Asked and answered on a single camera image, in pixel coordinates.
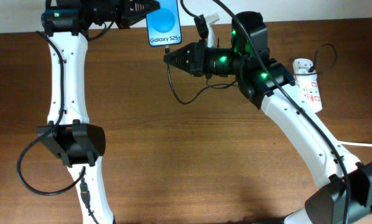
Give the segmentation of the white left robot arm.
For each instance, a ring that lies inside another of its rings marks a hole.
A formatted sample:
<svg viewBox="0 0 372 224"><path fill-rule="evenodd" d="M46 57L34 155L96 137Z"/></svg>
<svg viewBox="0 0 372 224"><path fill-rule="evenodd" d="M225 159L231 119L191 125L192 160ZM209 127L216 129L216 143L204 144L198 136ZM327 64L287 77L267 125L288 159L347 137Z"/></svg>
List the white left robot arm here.
<svg viewBox="0 0 372 224"><path fill-rule="evenodd" d="M52 63L52 99L42 144L75 181L84 223L114 223L106 198L102 162L103 128L90 124L85 102L85 59L89 28L109 22L127 29L160 8L158 1L84 0L45 2L41 22Z"/></svg>

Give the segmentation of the blue screen smartphone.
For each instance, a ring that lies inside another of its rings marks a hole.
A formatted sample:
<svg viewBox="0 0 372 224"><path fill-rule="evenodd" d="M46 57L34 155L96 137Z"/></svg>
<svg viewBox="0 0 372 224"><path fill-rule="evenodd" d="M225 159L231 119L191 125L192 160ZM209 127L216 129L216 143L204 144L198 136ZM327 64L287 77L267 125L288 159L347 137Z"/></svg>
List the blue screen smartphone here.
<svg viewBox="0 0 372 224"><path fill-rule="evenodd" d="M160 9L146 16L148 42L151 47L178 45L182 42L177 0L157 0Z"/></svg>

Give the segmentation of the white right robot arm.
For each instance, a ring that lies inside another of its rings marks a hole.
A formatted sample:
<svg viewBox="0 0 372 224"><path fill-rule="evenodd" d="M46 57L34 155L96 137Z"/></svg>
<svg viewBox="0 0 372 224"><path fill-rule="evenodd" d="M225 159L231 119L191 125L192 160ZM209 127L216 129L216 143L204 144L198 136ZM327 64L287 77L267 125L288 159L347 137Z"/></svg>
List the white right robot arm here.
<svg viewBox="0 0 372 224"><path fill-rule="evenodd" d="M372 162L342 146L310 107L287 69L269 56L267 27L258 12L232 19L231 47L205 40L166 52L164 62L195 77L234 75L239 90L271 118L306 163L318 191L304 206L270 223L354 223L372 214Z"/></svg>

